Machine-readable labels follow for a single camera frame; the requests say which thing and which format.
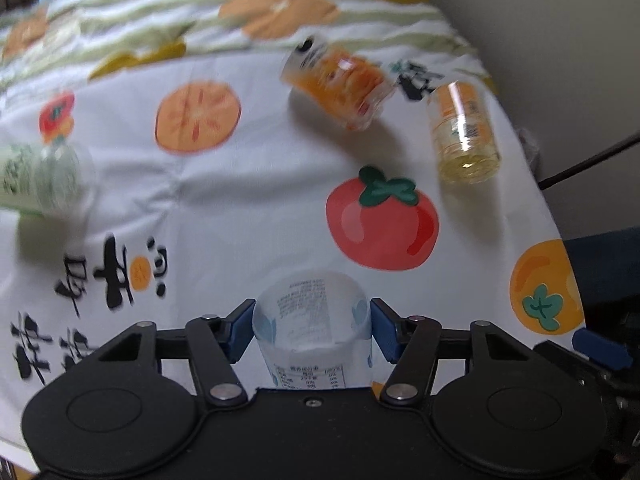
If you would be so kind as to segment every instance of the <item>orange fruit print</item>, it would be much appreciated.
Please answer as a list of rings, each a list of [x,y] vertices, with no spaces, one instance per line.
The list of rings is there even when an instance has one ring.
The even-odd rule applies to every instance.
[[[225,83],[196,81],[165,97],[156,116],[156,141],[170,152],[195,153],[224,142],[240,119],[240,101]]]
[[[584,321],[562,240],[547,240],[524,252],[513,267],[509,295],[514,314],[532,332],[561,335]]]
[[[144,256],[136,256],[129,266],[129,279],[133,290],[145,290],[151,281],[151,264]]]

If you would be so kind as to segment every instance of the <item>bottle label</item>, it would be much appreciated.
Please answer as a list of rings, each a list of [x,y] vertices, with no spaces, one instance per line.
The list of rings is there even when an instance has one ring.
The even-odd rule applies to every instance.
[[[284,368],[275,365],[276,373],[283,388],[291,390],[335,390],[345,388],[344,365],[342,363],[329,368],[319,366],[290,366]]]
[[[381,102],[394,90],[379,67],[321,36],[309,36],[294,49],[282,78],[354,130],[368,126]]]
[[[0,206],[25,212],[39,212],[33,186],[34,149],[29,144],[0,148]]]
[[[443,148],[463,142],[479,139],[492,142],[492,134],[482,111],[476,88],[470,83],[456,81],[436,88],[427,102],[433,129],[438,130],[449,123],[449,139],[438,140]]]

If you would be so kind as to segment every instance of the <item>tomato print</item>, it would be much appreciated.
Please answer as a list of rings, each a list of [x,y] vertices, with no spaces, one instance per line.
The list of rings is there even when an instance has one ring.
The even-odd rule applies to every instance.
[[[67,137],[74,127],[71,110],[75,98],[71,92],[61,94],[49,101],[40,111],[40,133],[45,143],[57,136]]]
[[[372,269],[414,269],[426,261],[438,237],[436,209],[415,182],[387,180],[373,166],[331,192],[326,219],[345,256]]]

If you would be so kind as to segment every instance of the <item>green leaves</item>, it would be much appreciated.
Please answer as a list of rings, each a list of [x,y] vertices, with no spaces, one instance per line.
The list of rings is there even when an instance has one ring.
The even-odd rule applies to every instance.
[[[58,105],[51,111],[51,119],[56,120],[62,115],[62,110],[65,109],[65,105]]]
[[[560,324],[554,318],[560,314],[564,299],[560,294],[548,296],[547,293],[546,285],[541,283],[533,291],[533,297],[523,298],[522,307],[527,316],[537,319],[542,328],[553,332],[560,328]]]
[[[389,66],[389,70],[391,70],[392,73],[400,73],[402,72],[402,67],[404,66],[404,60],[403,59],[399,59],[398,61],[396,61],[395,63],[392,63]]]
[[[418,194],[415,192],[415,182],[408,178],[392,178],[387,180],[385,174],[373,166],[364,166],[358,174],[359,179],[366,186],[360,194],[360,205],[375,207],[393,196],[403,204],[415,206],[418,204]]]

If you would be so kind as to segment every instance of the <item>metal screw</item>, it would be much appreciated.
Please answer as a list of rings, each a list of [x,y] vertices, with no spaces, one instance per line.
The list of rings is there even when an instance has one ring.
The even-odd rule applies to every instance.
[[[222,383],[210,389],[209,393],[218,400],[231,400],[242,395],[242,388],[237,384]]]
[[[386,394],[395,400],[408,400],[418,394],[418,388],[406,383],[392,384],[386,389]]]

